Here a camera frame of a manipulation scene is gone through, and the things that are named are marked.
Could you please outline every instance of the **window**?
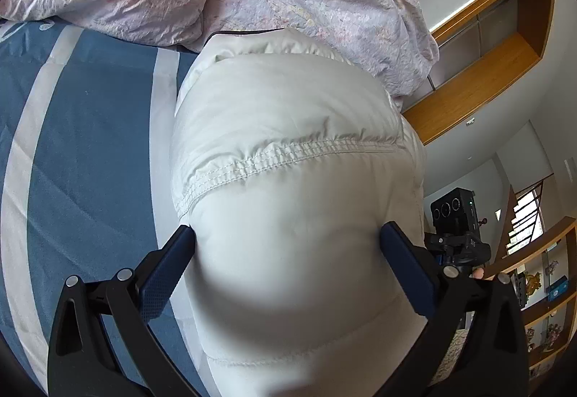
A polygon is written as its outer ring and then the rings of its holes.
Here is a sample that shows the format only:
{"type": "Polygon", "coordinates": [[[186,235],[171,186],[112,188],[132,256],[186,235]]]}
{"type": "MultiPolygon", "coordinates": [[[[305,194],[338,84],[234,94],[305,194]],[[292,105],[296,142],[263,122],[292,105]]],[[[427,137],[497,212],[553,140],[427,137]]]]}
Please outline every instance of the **window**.
{"type": "Polygon", "coordinates": [[[510,243],[507,245],[507,254],[509,255],[543,234],[543,222],[539,207],[541,201],[540,187],[529,190],[518,200],[515,207],[515,219],[512,221],[513,231],[509,233],[510,243]]]}

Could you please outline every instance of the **wooden shelf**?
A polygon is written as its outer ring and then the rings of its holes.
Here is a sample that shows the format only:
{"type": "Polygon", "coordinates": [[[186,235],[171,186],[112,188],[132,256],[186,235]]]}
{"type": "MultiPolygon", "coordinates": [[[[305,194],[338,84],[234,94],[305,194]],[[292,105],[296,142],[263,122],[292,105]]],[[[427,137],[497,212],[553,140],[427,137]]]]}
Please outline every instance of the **wooden shelf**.
{"type": "Polygon", "coordinates": [[[539,60],[516,32],[403,115],[423,144],[430,143],[497,97],[539,60]]]}
{"type": "Polygon", "coordinates": [[[563,330],[561,332],[561,335],[555,342],[553,350],[551,350],[550,352],[544,352],[543,345],[537,347],[535,350],[529,353],[529,369],[540,365],[541,363],[543,363],[543,361],[555,356],[557,353],[561,353],[567,347],[568,340],[569,340],[569,334],[565,330],[563,330]]]}
{"type": "Polygon", "coordinates": [[[533,392],[535,392],[535,390],[537,390],[537,388],[543,383],[546,375],[547,375],[547,373],[541,374],[541,375],[537,376],[536,378],[531,379],[529,381],[529,395],[531,395],[533,392]]]}
{"type": "MultiPolygon", "coordinates": [[[[489,8],[495,1],[498,0],[475,0],[469,6],[467,6],[464,10],[455,14],[453,17],[448,19],[444,24],[441,24],[437,27],[434,31],[432,31],[434,39],[437,41],[438,44],[444,43],[447,39],[449,39],[452,35],[454,35],[458,30],[460,30],[468,21],[470,21],[475,15],[479,12],[483,11],[484,9],[489,8]]],[[[547,36],[549,35],[549,16],[553,15],[553,7],[550,4],[552,0],[541,0],[539,3],[540,8],[535,7],[534,1],[520,1],[520,15],[523,18],[521,21],[520,26],[521,30],[519,31],[523,37],[527,40],[527,42],[532,45],[532,38],[535,37],[536,39],[536,46],[533,46],[533,50],[535,50],[539,55],[542,56],[542,52],[545,51],[545,43],[547,42],[547,36]],[[546,21],[540,21],[536,16],[546,16],[546,21]],[[545,27],[545,31],[537,31],[535,34],[534,27],[536,25],[545,27]]]]}
{"type": "MultiPolygon", "coordinates": [[[[575,230],[567,233],[567,273],[569,278],[577,276],[577,232],[575,230]]],[[[571,334],[575,328],[575,303],[576,301],[569,301],[567,303],[567,312],[565,312],[564,329],[567,329],[571,334]]]]}
{"type": "Polygon", "coordinates": [[[548,301],[547,297],[541,299],[539,302],[529,306],[527,309],[521,312],[523,316],[523,324],[525,327],[529,327],[537,322],[542,321],[545,317],[550,315],[553,311],[563,307],[571,299],[575,298],[577,295],[577,279],[572,278],[569,280],[569,286],[567,291],[561,294],[558,298],[553,301],[548,301]]]}
{"type": "Polygon", "coordinates": [[[519,265],[523,265],[529,262],[531,259],[538,256],[541,252],[546,250],[549,246],[552,246],[557,241],[565,237],[571,231],[575,232],[576,219],[569,216],[565,216],[561,221],[559,221],[550,230],[544,232],[541,236],[531,241],[527,246],[522,249],[517,250],[513,254],[497,260],[495,263],[488,265],[485,268],[484,279],[491,279],[497,273],[504,272],[508,273],[517,268],[519,265]]]}

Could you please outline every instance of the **bed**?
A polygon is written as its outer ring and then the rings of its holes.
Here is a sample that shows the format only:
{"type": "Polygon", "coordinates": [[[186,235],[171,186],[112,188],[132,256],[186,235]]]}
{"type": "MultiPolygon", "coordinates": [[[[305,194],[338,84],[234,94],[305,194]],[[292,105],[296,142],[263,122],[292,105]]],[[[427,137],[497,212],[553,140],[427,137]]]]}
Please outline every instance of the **bed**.
{"type": "MultiPolygon", "coordinates": [[[[196,54],[138,45],[62,20],[0,22],[0,332],[47,389],[47,339],[67,276],[135,267],[178,227],[168,143],[196,54]]],[[[151,328],[203,395],[184,285],[151,328]]],[[[142,382],[112,321],[126,375],[142,382]]]]}

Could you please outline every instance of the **decorative ornament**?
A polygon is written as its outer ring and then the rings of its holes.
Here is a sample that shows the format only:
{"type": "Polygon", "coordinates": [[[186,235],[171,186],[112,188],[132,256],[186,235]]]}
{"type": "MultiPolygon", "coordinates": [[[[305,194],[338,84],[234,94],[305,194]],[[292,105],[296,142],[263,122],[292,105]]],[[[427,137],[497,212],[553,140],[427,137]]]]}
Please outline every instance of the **decorative ornament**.
{"type": "Polygon", "coordinates": [[[527,350],[529,351],[529,353],[531,353],[533,351],[533,348],[535,348],[535,344],[531,343],[531,340],[535,336],[535,329],[529,327],[525,332],[525,335],[527,336],[527,350]]]}
{"type": "Polygon", "coordinates": [[[545,343],[543,344],[544,352],[553,351],[553,345],[555,344],[555,340],[559,338],[561,330],[562,329],[559,324],[549,324],[549,327],[547,327],[547,336],[545,338],[545,343]]]}
{"type": "Polygon", "coordinates": [[[527,282],[527,298],[529,298],[541,287],[541,272],[537,272],[535,275],[525,274],[525,281],[527,282]]]}
{"type": "Polygon", "coordinates": [[[553,272],[555,271],[555,269],[558,265],[559,265],[559,262],[556,260],[553,260],[545,269],[545,274],[547,276],[553,275],[553,272]]]}

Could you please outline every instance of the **blue grip pad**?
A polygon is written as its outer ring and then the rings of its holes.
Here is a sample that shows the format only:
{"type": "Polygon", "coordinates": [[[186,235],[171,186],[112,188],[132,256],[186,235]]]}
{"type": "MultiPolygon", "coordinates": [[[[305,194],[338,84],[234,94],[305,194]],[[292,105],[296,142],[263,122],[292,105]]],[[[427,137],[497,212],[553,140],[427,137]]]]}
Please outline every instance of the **blue grip pad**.
{"type": "Polygon", "coordinates": [[[194,255],[196,235],[188,226],[180,226],[167,244],[164,255],[138,292],[138,309],[145,322],[160,316],[178,280],[194,255]]]}
{"type": "Polygon", "coordinates": [[[436,311],[436,288],[414,254],[413,249],[418,248],[394,222],[381,228],[380,247],[414,311],[431,319],[436,311]]]}

